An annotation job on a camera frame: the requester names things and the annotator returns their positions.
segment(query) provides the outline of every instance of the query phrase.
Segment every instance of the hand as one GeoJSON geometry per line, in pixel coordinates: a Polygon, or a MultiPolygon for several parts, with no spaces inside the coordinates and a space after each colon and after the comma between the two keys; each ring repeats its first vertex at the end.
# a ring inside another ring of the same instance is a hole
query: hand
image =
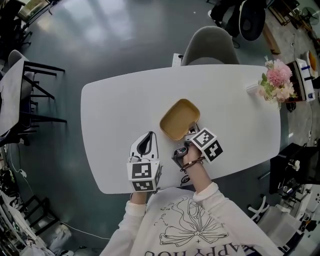
{"type": "Polygon", "coordinates": [[[148,192],[133,192],[130,202],[136,205],[144,205],[147,201],[148,192]]]}
{"type": "Polygon", "coordinates": [[[187,164],[201,157],[201,151],[192,143],[190,143],[188,153],[183,157],[183,164],[187,164]]]}

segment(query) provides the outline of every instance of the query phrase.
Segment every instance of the cable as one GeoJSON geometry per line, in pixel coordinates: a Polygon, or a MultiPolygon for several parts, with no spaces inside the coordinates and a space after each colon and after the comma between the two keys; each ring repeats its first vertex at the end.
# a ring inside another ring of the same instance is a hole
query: cable
{"type": "MultiPolygon", "coordinates": [[[[21,170],[21,158],[20,158],[20,148],[19,148],[19,145],[17,145],[18,146],[18,150],[19,150],[19,164],[20,164],[20,169],[19,170],[21,170]]],[[[12,155],[11,155],[11,144],[9,145],[9,149],[10,149],[10,160],[11,160],[11,163],[12,163],[12,167],[13,167],[13,169],[17,172],[17,173],[19,173],[19,171],[17,171],[16,170],[16,168],[15,168],[15,166],[14,166],[14,163],[13,163],[13,161],[12,161],[12,155]]],[[[32,190],[32,188],[31,188],[31,186],[30,186],[30,184],[29,184],[29,182],[27,181],[27,179],[22,175],[22,177],[24,178],[24,180],[26,181],[26,183],[28,184],[28,186],[29,186],[29,188],[30,188],[30,190],[31,190],[31,192],[32,192],[32,194],[34,195],[34,192],[33,192],[33,190],[32,190]]],[[[76,230],[76,231],[79,231],[79,232],[82,232],[82,233],[85,233],[85,234],[87,234],[87,235],[90,235],[90,236],[93,236],[93,237],[97,237],[97,238],[100,238],[100,239],[106,239],[106,240],[110,240],[110,238],[105,238],[105,237],[101,237],[101,236],[98,236],[98,235],[95,235],[95,234],[91,234],[91,233],[88,233],[88,232],[84,232],[84,231],[82,231],[82,230],[79,230],[79,229],[76,229],[76,228],[74,228],[74,227],[72,227],[72,226],[70,226],[70,225],[68,225],[68,224],[66,224],[66,223],[64,223],[63,221],[60,221],[61,223],[63,223],[63,224],[65,224],[66,226],[68,226],[69,228],[71,228],[71,229],[74,229],[74,230],[76,230]]]]}
{"type": "Polygon", "coordinates": [[[9,150],[10,150],[10,161],[11,161],[12,167],[13,167],[14,171],[15,171],[16,173],[18,173],[19,171],[18,171],[18,170],[16,170],[16,168],[15,168],[15,166],[14,166],[14,162],[12,161],[12,155],[11,155],[11,143],[10,143],[10,145],[9,145],[9,150]]]}
{"type": "Polygon", "coordinates": [[[69,228],[73,229],[73,230],[85,233],[87,235],[90,235],[90,236],[93,236],[93,237],[96,237],[96,238],[100,238],[100,239],[106,239],[106,240],[110,240],[111,239],[111,238],[105,238],[105,237],[101,237],[101,236],[98,236],[98,235],[95,235],[95,234],[91,234],[91,233],[88,233],[88,232],[84,232],[84,231],[82,231],[80,229],[77,229],[77,228],[74,228],[74,227],[68,225],[67,223],[64,223],[63,221],[60,221],[60,222],[63,223],[64,225],[68,226],[69,228]]]}
{"type": "Polygon", "coordinates": [[[293,41],[291,43],[291,46],[293,46],[293,60],[296,59],[296,46],[295,46],[295,41],[296,41],[296,33],[293,34],[293,41]]]}
{"type": "Polygon", "coordinates": [[[311,138],[310,138],[310,146],[312,145],[312,134],[313,134],[313,132],[312,132],[312,128],[313,128],[313,125],[314,125],[314,110],[313,110],[313,108],[312,108],[312,106],[311,106],[311,103],[309,103],[310,104],[310,108],[311,108],[311,113],[312,113],[312,118],[311,118],[311,129],[310,129],[310,131],[311,131],[311,138]]]}
{"type": "Polygon", "coordinates": [[[30,188],[30,190],[31,190],[31,192],[32,192],[32,194],[33,195],[35,195],[35,193],[32,191],[32,188],[31,188],[31,186],[29,185],[29,182],[27,181],[27,179],[22,175],[22,177],[24,178],[24,180],[26,181],[26,183],[28,184],[28,186],[29,186],[29,188],[30,188]]]}

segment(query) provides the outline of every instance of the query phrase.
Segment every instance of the white cable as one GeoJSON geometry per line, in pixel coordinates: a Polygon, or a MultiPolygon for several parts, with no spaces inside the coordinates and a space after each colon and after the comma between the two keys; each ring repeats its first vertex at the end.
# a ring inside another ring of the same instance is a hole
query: white cable
{"type": "Polygon", "coordinates": [[[12,164],[12,167],[13,169],[15,170],[16,173],[18,173],[19,171],[16,170],[15,166],[14,166],[14,162],[12,161],[12,155],[11,155],[11,143],[9,145],[9,150],[10,150],[10,160],[11,160],[11,164],[12,164]]]}
{"type": "Polygon", "coordinates": [[[32,191],[32,188],[31,188],[31,186],[30,186],[30,184],[29,184],[29,182],[27,181],[27,179],[22,175],[22,177],[24,178],[24,180],[26,181],[26,183],[28,184],[28,186],[29,186],[29,188],[30,188],[30,190],[31,190],[31,192],[32,192],[32,194],[33,195],[35,195],[35,193],[32,191]]]}
{"type": "Polygon", "coordinates": [[[94,237],[96,237],[96,238],[110,240],[110,238],[101,237],[101,236],[98,236],[98,235],[95,235],[95,234],[90,234],[90,233],[84,232],[84,231],[82,231],[82,230],[76,229],[76,228],[74,228],[74,227],[72,227],[72,226],[64,223],[63,221],[60,221],[60,222],[63,223],[64,225],[68,226],[69,228],[72,228],[73,230],[76,230],[76,231],[85,233],[85,234],[90,235],[90,236],[94,236],[94,237]]]}
{"type": "MultiPolygon", "coordinates": [[[[11,156],[11,144],[9,145],[9,149],[10,149],[10,159],[11,159],[12,167],[13,167],[13,169],[14,169],[17,173],[19,173],[19,171],[16,170],[16,168],[15,168],[15,166],[14,166],[14,162],[12,161],[12,156],[11,156]]],[[[26,183],[28,184],[28,186],[29,186],[32,194],[34,194],[34,192],[33,192],[32,188],[31,188],[29,182],[27,181],[27,179],[26,179],[23,175],[22,175],[22,177],[24,178],[24,180],[25,180],[26,183]]],[[[90,233],[84,232],[84,231],[82,231],[82,230],[76,229],[76,228],[74,228],[74,227],[72,227],[72,226],[70,226],[70,225],[68,225],[68,224],[66,224],[66,223],[64,223],[64,222],[62,222],[62,221],[60,221],[60,222],[63,223],[64,225],[68,226],[68,227],[71,228],[71,229],[74,229],[74,230],[76,230],[76,231],[85,233],[85,234],[87,234],[87,235],[90,235],[90,236],[93,236],[93,237],[96,237],[96,238],[100,238],[100,239],[110,240],[110,238],[105,238],[105,237],[101,237],[101,236],[98,236],[98,235],[95,235],[95,234],[90,234],[90,233]]]]}

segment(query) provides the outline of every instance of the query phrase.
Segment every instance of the metal frame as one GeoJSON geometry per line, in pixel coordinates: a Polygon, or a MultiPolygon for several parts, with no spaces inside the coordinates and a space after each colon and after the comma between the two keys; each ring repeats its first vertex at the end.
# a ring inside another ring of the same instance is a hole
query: metal frame
{"type": "Polygon", "coordinates": [[[34,225],[36,225],[39,221],[41,221],[44,217],[48,216],[48,214],[50,214],[54,220],[52,220],[51,222],[49,222],[47,225],[45,225],[44,227],[40,228],[38,231],[36,231],[34,234],[36,236],[40,235],[42,232],[46,231],[48,228],[50,228],[53,224],[57,223],[59,221],[59,218],[50,210],[49,208],[49,199],[46,197],[45,199],[43,199],[42,201],[40,201],[40,199],[36,196],[33,195],[26,203],[23,204],[22,208],[19,209],[20,212],[23,212],[28,205],[33,201],[36,200],[38,205],[33,208],[25,217],[24,219],[27,220],[28,218],[30,218],[30,216],[32,214],[34,214],[36,212],[36,210],[38,210],[40,207],[42,207],[43,209],[43,214],[37,218],[34,222],[32,222],[29,226],[30,228],[32,228],[34,225]]]}

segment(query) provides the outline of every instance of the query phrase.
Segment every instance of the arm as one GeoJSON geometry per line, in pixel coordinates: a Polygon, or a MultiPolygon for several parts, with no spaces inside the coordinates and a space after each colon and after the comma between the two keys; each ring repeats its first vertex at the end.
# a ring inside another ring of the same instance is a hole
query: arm
{"type": "MultiPolygon", "coordinates": [[[[190,144],[188,154],[183,157],[183,164],[185,165],[191,161],[198,159],[199,157],[201,157],[201,152],[195,145],[190,144]]],[[[197,193],[200,193],[212,183],[205,168],[199,162],[187,168],[186,171],[197,193]]]]}
{"type": "Polygon", "coordinates": [[[134,192],[126,203],[125,215],[101,256],[129,255],[146,212],[147,192],[134,192]]]}
{"type": "MultiPolygon", "coordinates": [[[[201,152],[191,144],[183,163],[196,160],[200,156],[201,152]]],[[[231,233],[239,244],[254,246],[261,255],[282,255],[257,224],[219,191],[218,185],[210,180],[200,163],[192,165],[186,171],[196,190],[194,201],[211,213],[213,218],[223,223],[227,232],[231,233]]]]}

